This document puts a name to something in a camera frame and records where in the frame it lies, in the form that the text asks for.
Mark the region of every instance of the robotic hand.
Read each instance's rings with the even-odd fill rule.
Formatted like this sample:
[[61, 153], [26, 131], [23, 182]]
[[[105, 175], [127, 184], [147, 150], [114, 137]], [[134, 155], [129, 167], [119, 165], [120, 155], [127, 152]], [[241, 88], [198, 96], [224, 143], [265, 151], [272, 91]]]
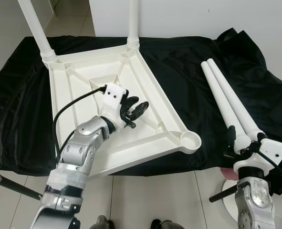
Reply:
[[75, 214], [81, 209], [82, 193], [90, 174], [97, 149], [110, 134], [125, 128], [135, 128], [133, 122], [148, 108], [143, 102], [131, 110], [138, 97], [128, 97], [128, 90], [111, 83], [102, 88], [103, 108], [100, 116], [79, 125], [71, 139], [62, 147], [57, 168], [52, 170], [41, 206], [31, 229], [78, 229]]
[[265, 177], [282, 161], [282, 143], [269, 139], [258, 128], [212, 59], [201, 63], [221, 115], [228, 128], [229, 151], [236, 153], [234, 171], [239, 181], [209, 200], [235, 194], [240, 229], [275, 229], [273, 201]]

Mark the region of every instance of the floor tile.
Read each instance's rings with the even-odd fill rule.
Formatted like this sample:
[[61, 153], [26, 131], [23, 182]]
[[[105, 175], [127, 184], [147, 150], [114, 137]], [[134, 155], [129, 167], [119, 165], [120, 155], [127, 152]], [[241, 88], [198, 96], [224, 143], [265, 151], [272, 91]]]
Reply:
[[237, 223], [227, 213], [221, 200], [214, 203], [209, 202], [211, 196], [220, 192], [225, 181], [220, 169], [210, 168], [196, 171], [196, 177], [208, 229], [237, 228]]
[[[196, 177], [198, 181], [199, 191], [204, 208], [205, 218], [208, 229], [215, 228], [237, 228], [237, 223], [230, 217], [225, 210], [222, 201], [215, 203], [209, 202], [209, 197], [220, 192], [225, 178], [222, 176], [219, 168], [211, 168], [203, 171], [197, 171]], [[273, 195], [275, 205], [276, 228], [282, 228], [282, 195]]]
[[277, 229], [282, 229], [282, 195], [274, 194], [272, 199], [275, 207], [275, 225]]
[[60, 0], [55, 13], [56, 16], [86, 16], [89, 8], [89, 0]]
[[80, 36], [95, 37], [92, 17], [86, 17]]
[[45, 34], [48, 37], [63, 35], [79, 36], [84, 20], [85, 16], [53, 18], [47, 26]]
[[[27, 178], [27, 176], [8, 171], [0, 171], [0, 174], [21, 185], [24, 185]], [[20, 196], [20, 193], [0, 186], [0, 229], [8, 229], [10, 227]]]
[[84, 201], [77, 218], [81, 229], [89, 229], [99, 215], [110, 218], [113, 176], [89, 180], [84, 190]]
[[148, 229], [153, 219], [206, 229], [194, 172], [114, 177], [111, 220], [119, 229]]
[[89, 7], [89, 11], [87, 13], [87, 16], [92, 16], [92, 13], [91, 13], [91, 8]]
[[[47, 177], [28, 176], [25, 186], [39, 193], [43, 193]], [[13, 217], [11, 229], [29, 229], [37, 213], [40, 202], [22, 195]]]
[[58, 2], [59, 2], [59, 0], [51, 0], [51, 4], [52, 4], [53, 7], [55, 7]]
[[[26, 186], [43, 192], [47, 177], [29, 177]], [[81, 221], [81, 229], [89, 229], [96, 222], [98, 215], [110, 216], [112, 177], [90, 180], [84, 190], [82, 209], [76, 217]], [[40, 203], [32, 198], [22, 196], [11, 229], [28, 229], [37, 213]]]

